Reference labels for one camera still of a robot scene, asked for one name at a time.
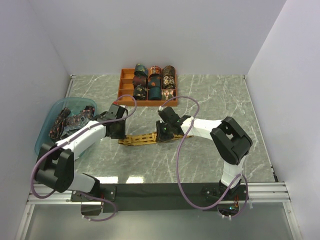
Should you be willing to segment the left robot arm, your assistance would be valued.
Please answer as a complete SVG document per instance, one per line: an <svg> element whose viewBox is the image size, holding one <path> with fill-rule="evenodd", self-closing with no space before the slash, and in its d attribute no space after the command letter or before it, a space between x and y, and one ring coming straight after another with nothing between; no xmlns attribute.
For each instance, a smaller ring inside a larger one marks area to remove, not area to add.
<svg viewBox="0 0 320 240"><path fill-rule="evenodd" d="M126 137L126 118L128 110L112 104L108 111L96 115L92 120L72 135L56 143L45 143L41 146L37 162L31 174L31 191L39 199L34 188L34 181L43 184L53 191L63 193L66 190L82 192L89 201L103 196L100 181L88 174L75 172L75 160L95 142L109 137L124 139Z"/></svg>

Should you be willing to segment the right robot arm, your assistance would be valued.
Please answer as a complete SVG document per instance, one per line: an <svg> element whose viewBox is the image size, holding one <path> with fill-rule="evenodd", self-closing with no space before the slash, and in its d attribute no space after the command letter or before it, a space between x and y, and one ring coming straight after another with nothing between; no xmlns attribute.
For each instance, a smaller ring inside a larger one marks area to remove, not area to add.
<svg viewBox="0 0 320 240"><path fill-rule="evenodd" d="M157 131L164 136L160 140L173 135L189 136L212 140L219 155L223 159L223 173L214 189L206 191L207 196L223 197L226 200L237 195L243 173L243 164L253 145L252 139L238 122L227 116L223 120L199 119L193 116L179 115L172 107L159 107Z"/></svg>

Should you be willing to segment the yellow beetle print tie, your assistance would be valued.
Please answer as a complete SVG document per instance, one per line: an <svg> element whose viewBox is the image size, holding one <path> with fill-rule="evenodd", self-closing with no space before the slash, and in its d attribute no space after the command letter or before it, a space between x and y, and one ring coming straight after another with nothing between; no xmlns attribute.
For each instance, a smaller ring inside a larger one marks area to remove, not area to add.
<svg viewBox="0 0 320 240"><path fill-rule="evenodd" d="M156 132L141 134L141 135L127 135L124 139L119 139L118 144L123 146L144 146L157 143L164 143L169 141L176 141L182 139L182 135L173 134L167 139L160 139Z"/></svg>

